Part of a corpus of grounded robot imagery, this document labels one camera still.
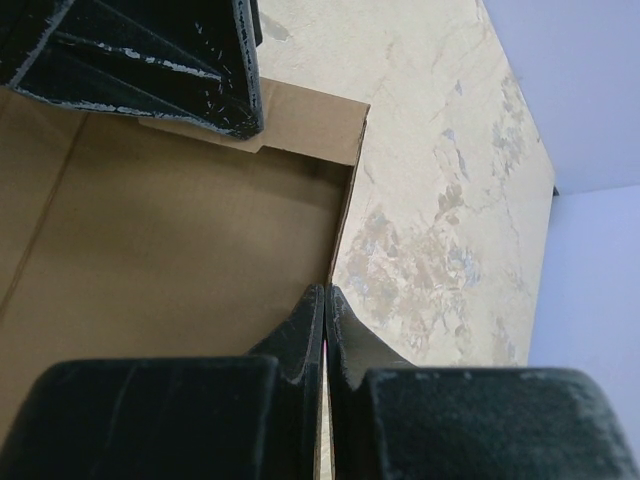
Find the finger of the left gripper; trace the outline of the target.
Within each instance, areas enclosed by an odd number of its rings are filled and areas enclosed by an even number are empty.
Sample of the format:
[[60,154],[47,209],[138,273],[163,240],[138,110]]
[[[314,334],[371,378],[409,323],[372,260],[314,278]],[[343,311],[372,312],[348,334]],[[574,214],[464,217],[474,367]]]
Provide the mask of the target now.
[[247,140],[264,129],[261,42],[255,1],[4,1],[1,84],[62,108]]

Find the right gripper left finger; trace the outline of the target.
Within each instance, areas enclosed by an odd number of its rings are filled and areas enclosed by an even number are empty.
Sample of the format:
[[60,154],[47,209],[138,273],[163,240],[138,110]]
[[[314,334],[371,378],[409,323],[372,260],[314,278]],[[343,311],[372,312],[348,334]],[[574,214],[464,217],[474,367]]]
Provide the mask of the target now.
[[324,289],[247,353],[58,363],[1,450],[5,479],[312,479]]

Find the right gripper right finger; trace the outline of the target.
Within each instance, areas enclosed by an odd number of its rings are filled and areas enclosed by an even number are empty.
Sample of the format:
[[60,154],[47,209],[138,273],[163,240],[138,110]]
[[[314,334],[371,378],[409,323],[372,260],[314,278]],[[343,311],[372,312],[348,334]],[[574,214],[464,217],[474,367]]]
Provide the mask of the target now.
[[419,367],[331,287],[325,338],[339,479],[635,479],[602,389],[578,370]]

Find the brown cardboard box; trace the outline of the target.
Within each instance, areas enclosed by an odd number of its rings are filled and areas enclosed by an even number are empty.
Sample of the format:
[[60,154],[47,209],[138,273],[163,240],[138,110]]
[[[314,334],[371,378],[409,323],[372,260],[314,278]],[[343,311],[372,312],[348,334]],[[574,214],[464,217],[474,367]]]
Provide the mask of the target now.
[[240,356],[324,289],[369,108],[264,80],[263,133],[1,94],[1,450],[66,361]]

